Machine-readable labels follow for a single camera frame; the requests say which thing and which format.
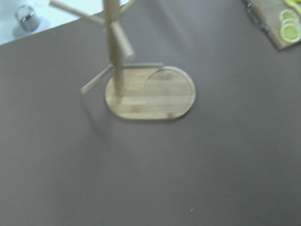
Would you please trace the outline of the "wooden cup rack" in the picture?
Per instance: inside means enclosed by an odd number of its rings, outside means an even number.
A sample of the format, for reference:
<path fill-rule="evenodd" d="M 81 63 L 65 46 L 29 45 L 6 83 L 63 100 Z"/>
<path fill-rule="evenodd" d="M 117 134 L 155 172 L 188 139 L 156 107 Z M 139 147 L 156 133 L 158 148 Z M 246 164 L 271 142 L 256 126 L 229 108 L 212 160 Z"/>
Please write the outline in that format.
<path fill-rule="evenodd" d="M 174 120 L 185 115 L 193 106 L 196 88 L 191 77 L 182 69 L 163 63 L 126 64 L 135 52 L 121 25 L 122 17 L 134 6 L 130 0 L 120 6 L 118 0 L 105 0 L 104 17 L 90 16 L 58 0 L 50 5 L 80 16 L 106 29 L 110 64 L 84 85 L 86 94 L 104 76 L 112 78 L 105 88 L 105 102 L 116 116 L 126 120 Z"/>

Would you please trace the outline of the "small steel cup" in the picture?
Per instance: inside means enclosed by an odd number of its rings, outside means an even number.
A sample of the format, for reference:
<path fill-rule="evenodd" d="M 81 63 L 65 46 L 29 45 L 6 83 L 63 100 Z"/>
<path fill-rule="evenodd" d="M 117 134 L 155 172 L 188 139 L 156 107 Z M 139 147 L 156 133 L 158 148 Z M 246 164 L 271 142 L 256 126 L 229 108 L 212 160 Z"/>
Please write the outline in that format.
<path fill-rule="evenodd" d="M 15 11 L 15 18 L 20 26 L 27 32 L 33 32 L 40 26 L 35 9 L 30 5 L 21 5 Z"/>

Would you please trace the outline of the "lemon slice middle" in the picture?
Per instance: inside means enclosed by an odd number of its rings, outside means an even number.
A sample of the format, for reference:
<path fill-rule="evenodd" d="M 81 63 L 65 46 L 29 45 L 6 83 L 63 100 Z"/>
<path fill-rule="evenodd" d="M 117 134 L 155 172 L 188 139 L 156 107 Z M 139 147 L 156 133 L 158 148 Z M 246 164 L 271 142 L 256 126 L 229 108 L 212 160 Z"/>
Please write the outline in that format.
<path fill-rule="evenodd" d="M 300 21 L 299 19 L 295 19 L 295 18 L 287 18 L 281 21 L 281 29 L 286 27 L 286 26 L 292 26 L 292 27 L 296 27 L 299 28 L 300 25 Z"/>

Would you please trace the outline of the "bamboo cutting board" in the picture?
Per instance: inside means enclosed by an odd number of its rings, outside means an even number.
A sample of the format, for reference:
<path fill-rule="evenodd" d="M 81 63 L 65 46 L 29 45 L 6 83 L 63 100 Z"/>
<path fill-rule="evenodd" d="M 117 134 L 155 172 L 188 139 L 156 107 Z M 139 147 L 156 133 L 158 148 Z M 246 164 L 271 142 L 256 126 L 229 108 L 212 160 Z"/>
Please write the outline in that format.
<path fill-rule="evenodd" d="M 245 0 L 246 11 L 253 23 L 262 30 L 279 50 L 300 43 L 286 43 L 280 37 L 279 13 L 291 9 L 298 15 L 301 29 L 301 2 L 299 0 Z"/>

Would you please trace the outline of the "lemon slice far end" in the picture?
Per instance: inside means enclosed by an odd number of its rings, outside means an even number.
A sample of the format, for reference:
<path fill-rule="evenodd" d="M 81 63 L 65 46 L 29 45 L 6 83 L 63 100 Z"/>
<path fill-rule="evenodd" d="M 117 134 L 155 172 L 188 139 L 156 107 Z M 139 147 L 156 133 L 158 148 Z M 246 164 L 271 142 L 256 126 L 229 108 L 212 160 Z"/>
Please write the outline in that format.
<path fill-rule="evenodd" d="M 296 43 L 301 39 L 301 31 L 294 24 L 285 24 L 280 30 L 280 37 L 286 43 Z"/>

